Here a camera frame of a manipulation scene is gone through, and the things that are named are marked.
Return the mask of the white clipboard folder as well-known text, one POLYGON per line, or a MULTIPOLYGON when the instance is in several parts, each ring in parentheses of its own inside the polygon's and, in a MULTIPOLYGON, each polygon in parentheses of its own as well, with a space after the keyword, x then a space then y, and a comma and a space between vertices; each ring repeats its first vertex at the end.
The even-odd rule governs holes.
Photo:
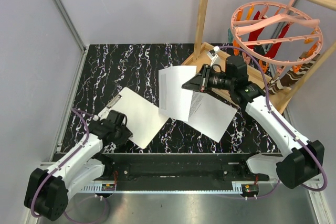
POLYGON ((111 110, 127 116, 127 128, 133 133, 130 140, 141 149, 149 145, 169 119, 159 113, 157 106, 127 87, 123 88, 98 116, 105 119, 111 110))

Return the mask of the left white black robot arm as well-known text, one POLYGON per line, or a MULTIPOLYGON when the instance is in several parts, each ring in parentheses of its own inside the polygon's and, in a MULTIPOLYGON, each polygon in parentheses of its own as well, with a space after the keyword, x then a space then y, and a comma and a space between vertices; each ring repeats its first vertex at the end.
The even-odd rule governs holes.
POLYGON ((83 138, 59 161, 46 169, 35 169, 28 181, 24 206, 35 217, 57 220, 66 213, 71 198, 95 179, 114 181, 118 171, 111 157, 102 153, 108 143, 122 144, 132 132, 127 128, 128 118, 115 110, 105 118, 92 115, 92 122, 83 118, 85 111, 73 109, 85 128, 83 138))

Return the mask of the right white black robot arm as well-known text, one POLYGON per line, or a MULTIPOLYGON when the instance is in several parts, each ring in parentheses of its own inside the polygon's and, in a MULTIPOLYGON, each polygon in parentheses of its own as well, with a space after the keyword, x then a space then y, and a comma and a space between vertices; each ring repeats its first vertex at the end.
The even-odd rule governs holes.
POLYGON ((250 180, 256 174, 277 177, 286 187, 294 189, 317 175, 322 175, 324 190, 328 184, 322 167, 324 146, 310 141, 297 131, 276 109, 259 85, 251 82, 248 66, 240 57, 229 56, 225 69, 202 65, 200 71, 182 88, 208 93, 211 89, 227 90, 231 100, 256 120, 276 143, 281 156, 255 154, 238 167, 239 176, 250 180))

